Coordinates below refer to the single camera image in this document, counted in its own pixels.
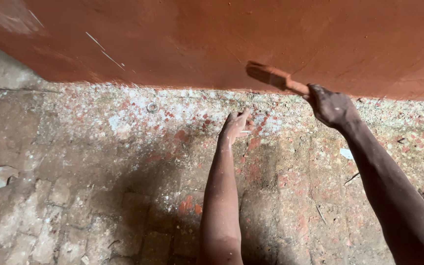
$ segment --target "paintbrush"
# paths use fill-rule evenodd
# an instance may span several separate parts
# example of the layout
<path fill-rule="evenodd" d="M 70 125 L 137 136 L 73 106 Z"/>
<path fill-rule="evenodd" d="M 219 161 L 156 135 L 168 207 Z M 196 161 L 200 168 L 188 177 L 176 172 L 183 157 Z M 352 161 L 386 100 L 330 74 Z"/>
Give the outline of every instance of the paintbrush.
<path fill-rule="evenodd" d="M 291 74 L 275 67 L 248 61 L 248 64 L 246 65 L 246 73 L 250 77 L 277 87 L 282 91 L 290 90 L 300 96 L 310 95 L 309 87 L 302 83 L 293 81 L 291 79 Z"/>

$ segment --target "paint-stained hand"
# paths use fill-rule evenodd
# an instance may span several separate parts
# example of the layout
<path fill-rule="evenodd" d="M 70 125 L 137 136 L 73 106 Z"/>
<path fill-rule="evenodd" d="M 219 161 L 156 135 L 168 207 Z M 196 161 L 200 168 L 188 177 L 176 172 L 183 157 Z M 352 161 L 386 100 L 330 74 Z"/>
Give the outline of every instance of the paint-stained hand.
<path fill-rule="evenodd" d="M 243 112 L 230 113 L 220 133 L 221 140 L 233 144 L 237 137 L 247 136 L 254 129 L 251 118 L 250 109 L 247 107 Z"/>
<path fill-rule="evenodd" d="M 342 129 L 351 122 L 359 122 L 356 107 L 343 93 L 333 93 L 321 85 L 308 84 L 311 95 L 303 96 L 313 108 L 315 118 L 330 128 Z"/>

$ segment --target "orange painted wall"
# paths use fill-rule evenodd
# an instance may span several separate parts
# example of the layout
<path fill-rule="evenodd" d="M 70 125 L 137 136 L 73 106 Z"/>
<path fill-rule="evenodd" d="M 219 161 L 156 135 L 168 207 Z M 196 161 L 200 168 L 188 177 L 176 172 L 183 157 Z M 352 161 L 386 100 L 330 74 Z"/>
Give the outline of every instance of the orange painted wall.
<path fill-rule="evenodd" d="M 418 0 L 0 0 L 0 49 L 49 81 L 275 91 L 246 76 L 252 59 L 354 96 L 424 100 Z"/>

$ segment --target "forearm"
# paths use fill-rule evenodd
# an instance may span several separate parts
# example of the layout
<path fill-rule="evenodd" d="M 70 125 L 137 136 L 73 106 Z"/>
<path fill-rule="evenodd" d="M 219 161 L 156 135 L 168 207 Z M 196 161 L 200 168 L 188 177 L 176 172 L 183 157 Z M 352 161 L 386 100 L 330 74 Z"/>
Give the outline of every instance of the forearm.
<path fill-rule="evenodd" d="M 230 142 L 221 136 L 205 188 L 201 235 L 201 242 L 208 244 L 241 241 L 233 153 Z"/>
<path fill-rule="evenodd" d="M 365 123 L 347 123 L 340 131 L 348 142 L 368 200 L 396 260 L 402 245 L 418 246 L 412 254 L 424 256 L 423 198 Z"/>

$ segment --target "dirty floor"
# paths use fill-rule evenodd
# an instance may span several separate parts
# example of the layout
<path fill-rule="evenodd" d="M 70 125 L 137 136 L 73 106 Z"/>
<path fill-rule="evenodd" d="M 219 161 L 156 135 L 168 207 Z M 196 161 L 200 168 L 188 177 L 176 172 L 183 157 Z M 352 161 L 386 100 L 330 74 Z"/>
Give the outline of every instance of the dirty floor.
<path fill-rule="evenodd" d="M 424 197 L 424 102 L 354 100 Z M 297 96 L 80 84 L 0 91 L 0 166 L 20 171 L 0 189 L 0 265 L 194 264 L 217 134 L 244 106 L 245 264 L 393 264 L 344 139 Z"/>

